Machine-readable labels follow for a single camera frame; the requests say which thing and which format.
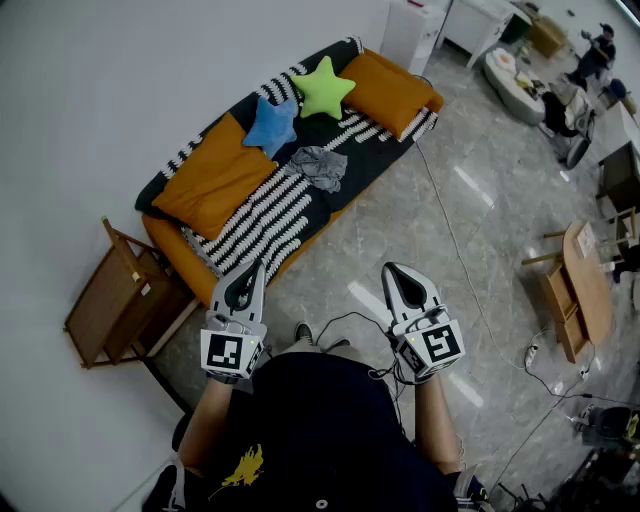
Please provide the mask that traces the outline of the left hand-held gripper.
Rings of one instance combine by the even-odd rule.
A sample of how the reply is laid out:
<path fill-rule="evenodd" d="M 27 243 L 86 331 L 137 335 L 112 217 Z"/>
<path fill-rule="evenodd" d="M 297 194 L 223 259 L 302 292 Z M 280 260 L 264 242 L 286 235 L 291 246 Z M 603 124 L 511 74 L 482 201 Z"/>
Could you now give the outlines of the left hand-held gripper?
<path fill-rule="evenodd" d="M 261 324 L 266 270 L 260 260 L 241 264 L 218 281 L 200 331 L 201 368 L 210 375 L 250 379 L 265 350 Z M 249 320 L 227 316 L 248 316 Z"/>

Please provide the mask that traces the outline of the white round pouf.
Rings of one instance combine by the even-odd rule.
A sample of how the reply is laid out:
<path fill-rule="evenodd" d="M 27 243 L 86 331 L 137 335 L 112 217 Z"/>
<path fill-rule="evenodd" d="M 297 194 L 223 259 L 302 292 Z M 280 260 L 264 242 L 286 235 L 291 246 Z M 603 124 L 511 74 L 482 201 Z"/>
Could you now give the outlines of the white round pouf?
<path fill-rule="evenodd" d="M 530 77 L 517 68 L 513 55 L 503 48 L 488 51 L 484 56 L 483 73 L 515 118 L 531 126 L 544 120 L 544 103 L 540 99 L 534 99 L 517 80 L 520 77 L 527 85 L 533 84 Z"/>

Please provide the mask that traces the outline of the person's right forearm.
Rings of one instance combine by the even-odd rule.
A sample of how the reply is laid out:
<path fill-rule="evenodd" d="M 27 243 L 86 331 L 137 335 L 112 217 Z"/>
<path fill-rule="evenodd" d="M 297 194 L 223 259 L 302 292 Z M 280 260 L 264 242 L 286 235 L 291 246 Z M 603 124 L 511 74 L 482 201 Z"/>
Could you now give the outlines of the person's right forearm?
<path fill-rule="evenodd" d="M 415 442 L 420 453 L 443 474 L 461 467 L 458 441 L 438 374 L 414 388 Z"/>

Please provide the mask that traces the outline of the grey cloth garment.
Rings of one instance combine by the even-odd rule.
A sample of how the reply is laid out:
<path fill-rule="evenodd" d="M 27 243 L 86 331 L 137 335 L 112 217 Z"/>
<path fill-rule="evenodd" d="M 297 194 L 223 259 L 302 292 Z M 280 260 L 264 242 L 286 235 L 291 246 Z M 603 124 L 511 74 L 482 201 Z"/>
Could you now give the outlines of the grey cloth garment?
<path fill-rule="evenodd" d="M 299 148 L 283 170 L 288 175 L 301 175 L 319 190 L 337 193 L 346 174 L 348 157 L 318 146 Z"/>

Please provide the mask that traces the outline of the black bag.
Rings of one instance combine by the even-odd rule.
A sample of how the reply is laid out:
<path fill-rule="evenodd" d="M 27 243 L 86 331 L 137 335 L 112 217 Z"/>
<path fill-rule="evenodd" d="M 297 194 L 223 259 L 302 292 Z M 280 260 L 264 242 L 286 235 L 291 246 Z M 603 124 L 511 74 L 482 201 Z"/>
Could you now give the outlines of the black bag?
<path fill-rule="evenodd" d="M 633 449 L 640 446 L 640 410 L 601 408 L 590 404 L 572 419 L 575 431 L 587 446 Z"/>

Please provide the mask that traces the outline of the blue star pillow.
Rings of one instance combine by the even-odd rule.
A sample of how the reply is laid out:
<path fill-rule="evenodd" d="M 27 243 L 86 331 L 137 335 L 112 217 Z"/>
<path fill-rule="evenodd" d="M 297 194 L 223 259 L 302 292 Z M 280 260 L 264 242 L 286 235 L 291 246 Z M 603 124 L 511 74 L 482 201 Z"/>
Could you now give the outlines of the blue star pillow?
<path fill-rule="evenodd" d="M 269 159 L 285 145 L 297 139 L 293 121 L 298 113 L 294 99 L 279 105 L 271 104 L 260 97 L 257 102 L 256 118 L 243 140 L 245 147 L 260 148 Z"/>

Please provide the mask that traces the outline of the white cabinet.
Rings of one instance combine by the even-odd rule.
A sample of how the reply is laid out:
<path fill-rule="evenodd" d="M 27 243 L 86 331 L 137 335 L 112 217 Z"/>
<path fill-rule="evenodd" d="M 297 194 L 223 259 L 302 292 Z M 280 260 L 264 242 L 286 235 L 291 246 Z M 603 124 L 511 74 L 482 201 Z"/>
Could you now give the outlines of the white cabinet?
<path fill-rule="evenodd" d="M 470 54 L 466 67 L 492 47 L 513 16 L 504 0 L 452 0 L 435 47 L 448 40 Z"/>

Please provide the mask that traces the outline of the dark wooden side table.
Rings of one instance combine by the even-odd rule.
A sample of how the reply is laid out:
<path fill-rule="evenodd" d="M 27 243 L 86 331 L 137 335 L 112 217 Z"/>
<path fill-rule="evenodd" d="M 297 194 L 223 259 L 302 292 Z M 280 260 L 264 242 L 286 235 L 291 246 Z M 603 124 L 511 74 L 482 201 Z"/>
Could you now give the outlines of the dark wooden side table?
<path fill-rule="evenodd" d="M 640 213 L 640 153 L 631 141 L 598 162 L 602 171 L 596 199 L 608 197 L 617 212 Z"/>

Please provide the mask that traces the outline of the orange cushion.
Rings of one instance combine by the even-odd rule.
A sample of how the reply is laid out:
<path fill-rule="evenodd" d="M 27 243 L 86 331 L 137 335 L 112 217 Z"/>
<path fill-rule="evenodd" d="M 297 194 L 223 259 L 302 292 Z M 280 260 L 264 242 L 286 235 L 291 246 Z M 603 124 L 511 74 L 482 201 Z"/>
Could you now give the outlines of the orange cushion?
<path fill-rule="evenodd" d="M 246 198 L 274 171 L 256 147 L 246 147 L 246 132 L 226 113 L 189 155 L 152 205 L 214 240 Z"/>
<path fill-rule="evenodd" d="M 443 97 L 423 80 L 365 49 L 338 75 L 355 83 L 343 102 L 388 130 L 397 140 L 422 113 L 438 113 Z"/>

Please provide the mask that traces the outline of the round wooden table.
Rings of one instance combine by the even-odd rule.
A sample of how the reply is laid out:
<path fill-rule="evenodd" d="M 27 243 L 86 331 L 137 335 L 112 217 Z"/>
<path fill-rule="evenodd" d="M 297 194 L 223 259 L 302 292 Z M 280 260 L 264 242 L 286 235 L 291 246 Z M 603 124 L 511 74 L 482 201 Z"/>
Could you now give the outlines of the round wooden table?
<path fill-rule="evenodd" d="M 558 251 L 521 261 L 524 266 L 553 263 L 540 281 L 557 340 L 572 364 L 587 344 L 598 346 L 612 332 L 613 302 L 599 255 L 593 244 L 581 245 L 591 232 L 588 222 L 574 221 L 563 231 L 543 235 L 561 240 Z"/>

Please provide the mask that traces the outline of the white water dispenser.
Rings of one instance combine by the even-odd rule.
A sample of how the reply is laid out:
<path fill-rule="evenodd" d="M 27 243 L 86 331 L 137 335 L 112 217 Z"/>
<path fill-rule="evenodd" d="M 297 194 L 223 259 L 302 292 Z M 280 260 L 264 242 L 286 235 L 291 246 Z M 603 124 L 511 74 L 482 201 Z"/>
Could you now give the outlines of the white water dispenser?
<path fill-rule="evenodd" d="M 445 17 L 437 5 L 419 7 L 408 0 L 393 0 L 380 54 L 410 74 L 423 76 Z"/>

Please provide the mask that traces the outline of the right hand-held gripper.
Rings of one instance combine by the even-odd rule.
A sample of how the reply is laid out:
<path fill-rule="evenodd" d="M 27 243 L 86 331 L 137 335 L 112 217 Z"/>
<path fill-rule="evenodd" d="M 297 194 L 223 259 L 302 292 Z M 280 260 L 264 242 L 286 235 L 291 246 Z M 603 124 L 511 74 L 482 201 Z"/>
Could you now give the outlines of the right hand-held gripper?
<path fill-rule="evenodd" d="M 386 306 L 394 355 L 411 371 L 411 384 L 423 384 L 465 355 L 460 326 L 440 304 L 434 283 L 417 270 L 388 262 L 382 268 Z M 417 313 L 405 320 L 404 313 Z"/>

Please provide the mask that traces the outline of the green star pillow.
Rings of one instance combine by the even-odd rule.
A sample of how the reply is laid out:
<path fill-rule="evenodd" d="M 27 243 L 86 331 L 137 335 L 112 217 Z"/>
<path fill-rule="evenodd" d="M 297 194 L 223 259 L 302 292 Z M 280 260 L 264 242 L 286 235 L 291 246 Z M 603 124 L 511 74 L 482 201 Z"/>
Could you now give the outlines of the green star pillow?
<path fill-rule="evenodd" d="M 330 56 L 324 56 L 314 72 L 293 76 L 291 81 L 304 97 L 300 110 L 302 119 L 324 113 L 340 121 L 341 102 L 356 87 L 353 80 L 335 75 Z"/>

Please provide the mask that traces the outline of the person's black t-shirt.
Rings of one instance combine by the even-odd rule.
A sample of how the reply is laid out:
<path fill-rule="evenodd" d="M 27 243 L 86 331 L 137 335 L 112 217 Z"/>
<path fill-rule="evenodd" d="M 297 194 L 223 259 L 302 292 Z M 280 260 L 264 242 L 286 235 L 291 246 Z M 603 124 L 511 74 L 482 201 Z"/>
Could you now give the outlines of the person's black t-shirt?
<path fill-rule="evenodd" d="M 403 434 L 385 383 L 362 363 L 284 353 L 243 395 L 221 383 L 217 425 L 191 421 L 183 454 L 142 512 L 487 512 L 474 477 L 443 472 Z"/>

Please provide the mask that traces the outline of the grey wheeled chair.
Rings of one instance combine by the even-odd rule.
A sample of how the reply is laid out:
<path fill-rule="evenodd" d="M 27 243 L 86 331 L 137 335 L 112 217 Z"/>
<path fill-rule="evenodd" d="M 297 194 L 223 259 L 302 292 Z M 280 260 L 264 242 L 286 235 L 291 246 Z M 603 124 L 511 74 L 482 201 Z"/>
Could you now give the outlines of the grey wheeled chair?
<path fill-rule="evenodd" d="M 544 118 L 539 128 L 550 139 L 557 160 L 572 170 L 592 143 L 596 112 L 580 86 L 571 85 L 561 93 L 545 91 L 541 100 Z"/>

